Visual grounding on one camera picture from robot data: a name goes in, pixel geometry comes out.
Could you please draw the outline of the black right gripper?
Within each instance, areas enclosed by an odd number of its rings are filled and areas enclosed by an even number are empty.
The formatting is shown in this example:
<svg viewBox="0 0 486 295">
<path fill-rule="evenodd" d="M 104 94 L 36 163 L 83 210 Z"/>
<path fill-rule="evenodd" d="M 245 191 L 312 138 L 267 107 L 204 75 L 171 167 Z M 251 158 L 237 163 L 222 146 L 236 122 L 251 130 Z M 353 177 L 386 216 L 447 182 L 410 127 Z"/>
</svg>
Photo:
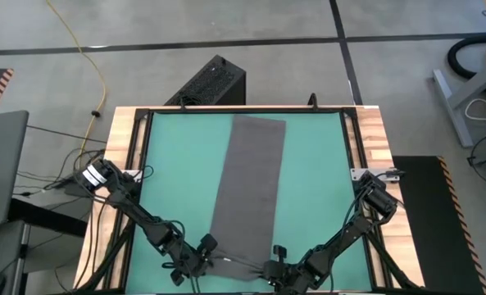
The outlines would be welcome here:
<svg viewBox="0 0 486 295">
<path fill-rule="evenodd" d="M 280 245 L 273 246 L 277 261 L 269 260 L 263 268 L 256 268 L 258 279 L 264 279 L 274 287 L 275 293 L 306 293 L 309 288 L 318 289 L 321 286 L 320 275 L 308 265 L 309 259 L 315 254 L 310 249 L 297 264 L 285 263 L 287 249 Z"/>
</svg>

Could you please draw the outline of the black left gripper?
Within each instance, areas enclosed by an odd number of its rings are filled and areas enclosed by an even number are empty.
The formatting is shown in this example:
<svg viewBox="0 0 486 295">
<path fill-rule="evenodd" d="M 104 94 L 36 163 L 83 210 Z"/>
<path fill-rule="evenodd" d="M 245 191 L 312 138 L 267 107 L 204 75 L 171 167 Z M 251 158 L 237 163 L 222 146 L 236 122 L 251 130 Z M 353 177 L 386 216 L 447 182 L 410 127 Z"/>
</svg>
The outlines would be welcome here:
<svg viewBox="0 0 486 295">
<path fill-rule="evenodd" d="M 172 262 L 164 265 L 166 269 L 172 269 L 170 273 L 174 285 L 180 286 L 184 279 L 192 279 L 203 276 L 207 267 L 210 269 L 224 269 L 226 256 L 212 255 L 218 242 L 211 234 L 205 234 L 198 247 L 192 247 L 182 238 L 172 238 L 162 246 L 162 254 L 169 255 Z"/>
</svg>

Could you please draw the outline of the grey towel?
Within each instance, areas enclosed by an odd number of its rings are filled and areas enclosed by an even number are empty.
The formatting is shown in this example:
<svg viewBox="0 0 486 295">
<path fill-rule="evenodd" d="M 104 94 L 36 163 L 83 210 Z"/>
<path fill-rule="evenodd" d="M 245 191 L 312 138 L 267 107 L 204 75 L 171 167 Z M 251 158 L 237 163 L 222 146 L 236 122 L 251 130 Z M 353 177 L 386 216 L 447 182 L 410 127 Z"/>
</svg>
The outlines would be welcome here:
<svg viewBox="0 0 486 295">
<path fill-rule="evenodd" d="M 285 133 L 283 120 L 234 116 L 210 228 L 225 268 L 209 275 L 251 281 L 270 259 Z"/>
</svg>

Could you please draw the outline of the teal table mat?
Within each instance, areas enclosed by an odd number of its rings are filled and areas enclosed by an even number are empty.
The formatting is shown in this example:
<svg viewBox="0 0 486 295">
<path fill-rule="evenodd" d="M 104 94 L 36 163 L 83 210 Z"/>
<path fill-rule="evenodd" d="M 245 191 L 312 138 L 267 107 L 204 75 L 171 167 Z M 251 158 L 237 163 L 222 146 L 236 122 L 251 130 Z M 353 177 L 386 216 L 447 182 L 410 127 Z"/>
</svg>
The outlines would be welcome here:
<svg viewBox="0 0 486 295">
<path fill-rule="evenodd" d="M 211 227 L 233 116 L 155 114 L 152 120 L 147 166 L 154 173 L 143 181 L 140 203 L 156 216 L 182 222 L 185 241 L 194 246 Z M 341 228 L 354 198 L 340 115 L 249 116 L 286 122 L 273 244 L 286 247 L 287 262 L 296 263 Z M 165 261 L 171 259 L 161 256 L 136 227 L 126 292 L 192 293 L 187 279 L 174 285 L 171 270 L 161 268 Z M 333 276 L 336 290 L 371 290 L 362 240 L 336 259 Z M 207 275 L 199 283 L 202 294 L 273 290 L 262 279 L 244 282 Z"/>
</svg>

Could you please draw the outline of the black computer tower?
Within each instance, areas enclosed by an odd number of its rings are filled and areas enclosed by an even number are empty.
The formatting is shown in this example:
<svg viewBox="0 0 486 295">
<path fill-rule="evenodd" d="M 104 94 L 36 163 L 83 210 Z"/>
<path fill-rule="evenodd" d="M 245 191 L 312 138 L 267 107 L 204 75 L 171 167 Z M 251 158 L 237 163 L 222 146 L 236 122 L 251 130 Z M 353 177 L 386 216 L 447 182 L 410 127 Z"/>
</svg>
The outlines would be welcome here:
<svg viewBox="0 0 486 295">
<path fill-rule="evenodd" d="M 180 106 L 216 106 L 246 104 L 246 71 L 225 58 L 215 55 L 166 103 Z"/>
</svg>

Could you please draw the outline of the black metal table frame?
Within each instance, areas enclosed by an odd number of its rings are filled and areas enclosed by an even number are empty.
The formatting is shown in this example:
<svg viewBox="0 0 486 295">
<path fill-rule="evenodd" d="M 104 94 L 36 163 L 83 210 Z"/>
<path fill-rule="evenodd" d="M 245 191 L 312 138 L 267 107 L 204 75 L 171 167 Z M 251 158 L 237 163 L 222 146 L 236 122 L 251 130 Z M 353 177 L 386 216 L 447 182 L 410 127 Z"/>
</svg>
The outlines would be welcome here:
<svg viewBox="0 0 486 295">
<path fill-rule="evenodd" d="M 336 106 L 322 106 L 313 111 L 308 106 L 191 106 L 187 111 L 178 107 L 156 107 L 155 114 L 316 114 L 339 113 Z M 135 117 L 140 107 L 117 107 L 107 140 L 105 156 L 120 168 L 128 164 L 146 166 L 149 177 L 154 169 L 147 166 L 150 126 L 137 124 Z M 377 106 L 349 107 L 350 117 L 342 123 L 348 164 L 365 164 L 372 168 L 389 168 L 393 165 L 392 154 L 385 133 L 383 119 Z"/>
</svg>

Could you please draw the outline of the grey desk leg frame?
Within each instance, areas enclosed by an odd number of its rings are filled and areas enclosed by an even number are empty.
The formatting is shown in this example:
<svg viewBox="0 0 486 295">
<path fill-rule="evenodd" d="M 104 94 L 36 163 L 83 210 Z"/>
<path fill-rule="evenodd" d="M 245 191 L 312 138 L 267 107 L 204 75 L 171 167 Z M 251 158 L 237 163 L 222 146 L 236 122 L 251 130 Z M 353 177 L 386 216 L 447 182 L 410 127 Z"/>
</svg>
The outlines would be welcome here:
<svg viewBox="0 0 486 295">
<path fill-rule="evenodd" d="M 486 66 L 454 93 L 449 88 L 441 70 L 433 70 L 432 77 L 461 146 L 471 148 L 474 142 L 465 122 L 465 112 L 461 108 L 486 89 Z"/>
</svg>

